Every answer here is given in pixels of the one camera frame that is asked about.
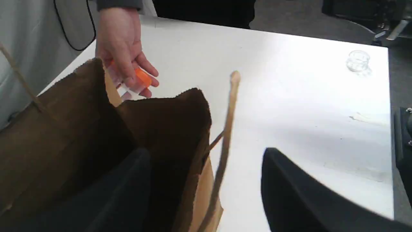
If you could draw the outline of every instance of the white table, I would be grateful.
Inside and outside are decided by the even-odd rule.
[[[142,17],[142,42],[160,73],[153,97],[199,87],[211,109],[211,139],[225,122],[229,74],[242,75],[220,231],[269,231],[260,197],[266,147],[280,149],[347,199],[393,219],[386,48],[149,17]],[[93,58],[95,46],[55,81]],[[354,50],[370,55],[369,76],[347,69]],[[214,170],[219,155],[220,145],[211,152]]]

